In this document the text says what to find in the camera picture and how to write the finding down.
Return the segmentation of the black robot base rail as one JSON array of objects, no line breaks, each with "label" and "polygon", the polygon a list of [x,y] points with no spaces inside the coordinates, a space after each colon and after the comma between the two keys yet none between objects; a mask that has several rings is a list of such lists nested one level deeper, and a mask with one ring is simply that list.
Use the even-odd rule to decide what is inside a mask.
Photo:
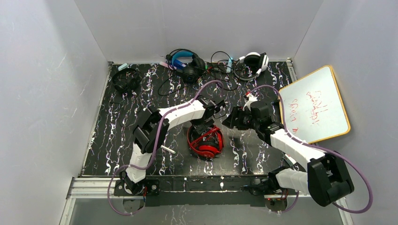
[{"label": "black robot base rail", "polygon": [[264,207],[280,198],[280,190],[265,185],[265,175],[149,176],[147,207],[174,205],[250,205]]}]

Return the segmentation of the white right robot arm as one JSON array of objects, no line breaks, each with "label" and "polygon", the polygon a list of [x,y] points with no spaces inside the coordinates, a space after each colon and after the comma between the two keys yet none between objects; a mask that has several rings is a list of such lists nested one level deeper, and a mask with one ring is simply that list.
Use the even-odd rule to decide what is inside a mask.
[{"label": "white right robot arm", "polygon": [[320,206],[327,206],[354,191],[354,184],[343,159],[308,147],[284,130],[269,113],[265,101],[252,94],[246,97],[244,106],[235,106],[222,124],[230,129],[249,130],[273,148],[286,153],[305,171],[282,166],[268,173],[267,178],[254,180],[246,186],[252,193],[294,189],[310,195]]}]

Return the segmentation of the blue black headphones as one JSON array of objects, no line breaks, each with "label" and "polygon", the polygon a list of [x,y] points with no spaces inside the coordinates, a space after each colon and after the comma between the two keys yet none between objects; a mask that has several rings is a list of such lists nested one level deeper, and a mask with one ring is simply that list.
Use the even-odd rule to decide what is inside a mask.
[{"label": "blue black headphones", "polygon": [[[190,58],[191,62],[183,64],[179,58]],[[195,52],[188,49],[175,49],[165,57],[167,65],[183,80],[185,84],[196,83],[206,72],[206,64]]]}]

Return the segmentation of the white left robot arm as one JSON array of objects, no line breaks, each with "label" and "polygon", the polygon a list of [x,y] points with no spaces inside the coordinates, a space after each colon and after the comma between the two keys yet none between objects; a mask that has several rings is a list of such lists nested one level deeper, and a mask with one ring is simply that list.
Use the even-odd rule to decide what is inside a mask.
[{"label": "white left robot arm", "polygon": [[132,127],[133,153],[126,169],[128,178],[139,183],[154,161],[156,151],[163,145],[168,131],[186,122],[192,131],[204,134],[213,128],[213,115],[225,108],[224,100],[213,101],[200,95],[169,108],[145,108]]}]

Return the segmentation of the red headphones with cable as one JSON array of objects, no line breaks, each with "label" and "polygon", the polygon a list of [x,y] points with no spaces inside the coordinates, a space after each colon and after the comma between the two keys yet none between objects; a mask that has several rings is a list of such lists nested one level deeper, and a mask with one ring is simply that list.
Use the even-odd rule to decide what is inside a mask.
[{"label": "red headphones with cable", "polygon": [[202,158],[215,158],[224,148],[223,134],[216,125],[210,125],[201,133],[194,126],[189,127],[187,143],[190,150]]}]

